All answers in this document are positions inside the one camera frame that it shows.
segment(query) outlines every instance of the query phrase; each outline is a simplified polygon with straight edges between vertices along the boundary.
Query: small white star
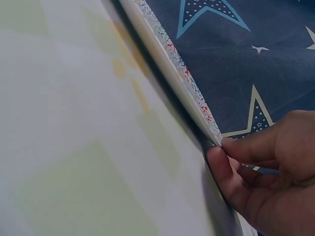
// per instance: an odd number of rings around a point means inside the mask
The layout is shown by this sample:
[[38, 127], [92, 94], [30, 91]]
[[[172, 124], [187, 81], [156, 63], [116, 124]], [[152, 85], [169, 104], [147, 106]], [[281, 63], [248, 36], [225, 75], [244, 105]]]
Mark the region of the small white star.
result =
[[260, 54], [260, 52], [261, 52], [262, 50], [269, 51], [269, 49], [268, 49], [268, 48], [264, 48], [264, 47], [255, 47], [255, 46], [253, 46], [253, 45], [252, 45], [252, 49], [256, 49], [256, 50], [258, 51], [258, 54]]

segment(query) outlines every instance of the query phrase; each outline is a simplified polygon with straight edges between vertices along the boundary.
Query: blue bedsheet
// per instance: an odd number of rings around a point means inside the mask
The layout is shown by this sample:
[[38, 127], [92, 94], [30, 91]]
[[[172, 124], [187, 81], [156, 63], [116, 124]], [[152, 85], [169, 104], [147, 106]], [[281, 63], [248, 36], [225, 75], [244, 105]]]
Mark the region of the blue bedsheet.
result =
[[315, 1], [147, 0], [225, 136], [315, 110]]

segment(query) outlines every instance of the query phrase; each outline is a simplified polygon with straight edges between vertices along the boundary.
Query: yellow star outline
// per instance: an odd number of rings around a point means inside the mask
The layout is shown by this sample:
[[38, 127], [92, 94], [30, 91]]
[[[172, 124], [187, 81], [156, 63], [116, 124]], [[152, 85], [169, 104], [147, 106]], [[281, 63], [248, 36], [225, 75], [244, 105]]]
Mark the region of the yellow star outline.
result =
[[230, 137], [230, 136], [235, 136], [235, 135], [240, 135], [240, 134], [247, 134], [251, 132], [252, 129], [252, 119], [253, 119], [253, 115], [254, 115], [254, 107], [255, 107], [255, 101], [258, 102], [262, 112], [264, 113], [266, 120], [269, 124], [269, 126], [273, 125], [274, 123], [271, 120], [271, 117], [257, 91], [257, 89], [255, 88], [255, 86], [252, 86], [252, 97], [251, 97], [251, 104], [250, 104], [250, 112], [249, 112], [249, 116], [248, 116], [248, 124], [247, 124], [247, 128], [244, 130], [239, 130], [239, 131], [234, 131], [234, 132], [229, 132], [229, 133], [225, 133], [222, 134], [223, 137]]
[[310, 37], [312, 38], [314, 44], [311, 45], [310, 47], [308, 47], [307, 49], [311, 49], [311, 50], [315, 50], [315, 33], [313, 31], [311, 31], [310, 28], [308, 28], [307, 26], [305, 26], [305, 28], [307, 29], [308, 33], [310, 34]]

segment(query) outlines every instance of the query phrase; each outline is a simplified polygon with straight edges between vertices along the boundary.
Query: hand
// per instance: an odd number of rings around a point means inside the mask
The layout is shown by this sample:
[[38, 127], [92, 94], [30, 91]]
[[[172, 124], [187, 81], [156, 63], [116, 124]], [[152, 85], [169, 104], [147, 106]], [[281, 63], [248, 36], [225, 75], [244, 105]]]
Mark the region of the hand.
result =
[[[315, 235], [315, 112], [293, 111], [277, 124], [209, 149], [224, 198], [264, 235]], [[264, 175], [242, 164], [279, 169]]]

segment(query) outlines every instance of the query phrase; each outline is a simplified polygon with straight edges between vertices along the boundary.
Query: dotted star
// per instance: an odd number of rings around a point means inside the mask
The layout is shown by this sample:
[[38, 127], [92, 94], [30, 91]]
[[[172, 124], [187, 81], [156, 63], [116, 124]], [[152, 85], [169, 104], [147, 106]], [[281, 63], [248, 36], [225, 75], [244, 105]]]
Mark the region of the dotted star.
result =
[[[188, 17], [186, 13], [187, 11], [192, 14], [192, 17]], [[181, 0], [177, 38], [179, 38], [201, 15], [208, 11], [218, 14], [250, 31], [248, 26], [227, 0]]]
[[313, 45], [311, 45], [310, 47], [308, 47], [307, 49], [311, 49], [311, 50], [315, 50], [315, 33], [313, 31], [310, 30], [310, 28], [306, 27], [308, 33], [310, 34], [310, 37], [313, 41]]
[[261, 97], [253, 85], [247, 129], [225, 133], [222, 135], [224, 137], [240, 139], [243, 136], [248, 136], [252, 133], [268, 128], [273, 124], [274, 123], [272, 122], [271, 117], [269, 116], [269, 113], [263, 101], [261, 100]]
[[269, 49], [268, 49], [268, 48], [264, 48], [264, 47], [255, 47], [255, 46], [253, 46], [253, 45], [252, 45], [252, 49], [256, 49], [256, 50], [258, 51], [258, 54], [260, 54], [260, 52], [261, 52], [262, 50], [269, 51]]

